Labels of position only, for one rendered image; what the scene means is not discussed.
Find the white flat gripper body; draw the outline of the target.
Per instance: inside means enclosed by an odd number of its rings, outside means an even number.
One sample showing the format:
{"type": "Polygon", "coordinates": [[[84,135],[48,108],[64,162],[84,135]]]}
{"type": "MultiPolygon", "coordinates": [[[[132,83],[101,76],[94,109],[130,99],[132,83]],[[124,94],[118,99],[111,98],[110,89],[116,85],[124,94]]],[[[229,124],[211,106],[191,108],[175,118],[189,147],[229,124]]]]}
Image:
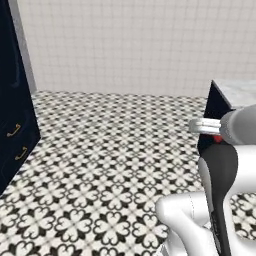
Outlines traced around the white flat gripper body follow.
{"type": "Polygon", "coordinates": [[[220,121],[218,119],[198,118],[189,122],[189,131],[199,134],[220,134],[220,121]]]}

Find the navy counter with marble top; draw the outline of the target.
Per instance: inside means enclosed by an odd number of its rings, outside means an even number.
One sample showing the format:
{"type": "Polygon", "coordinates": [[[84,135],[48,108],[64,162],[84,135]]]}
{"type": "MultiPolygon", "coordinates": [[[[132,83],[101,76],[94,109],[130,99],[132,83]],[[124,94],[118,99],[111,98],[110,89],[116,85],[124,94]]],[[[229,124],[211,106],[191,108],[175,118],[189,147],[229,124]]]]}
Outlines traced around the navy counter with marble top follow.
{"type": "Polygon", "coordinates": [[[199,154],[214,144],[256,145],[256,80],[214,79],[211,82],[204,118],[220,121],[221,143],[212,134],[201,134],[199,154]]]}

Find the dark navy cupboard run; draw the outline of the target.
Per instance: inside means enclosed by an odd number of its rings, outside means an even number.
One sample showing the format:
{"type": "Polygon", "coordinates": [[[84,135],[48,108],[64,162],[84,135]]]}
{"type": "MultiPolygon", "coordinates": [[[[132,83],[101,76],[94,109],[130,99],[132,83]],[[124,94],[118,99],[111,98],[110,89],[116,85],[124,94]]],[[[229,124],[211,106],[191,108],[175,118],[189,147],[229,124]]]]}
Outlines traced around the dark navy cupboard run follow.
{"type": "Polygon", "coordinates": [[[8,0],[0,0],[0,195],[40,140],[8,0]]]}

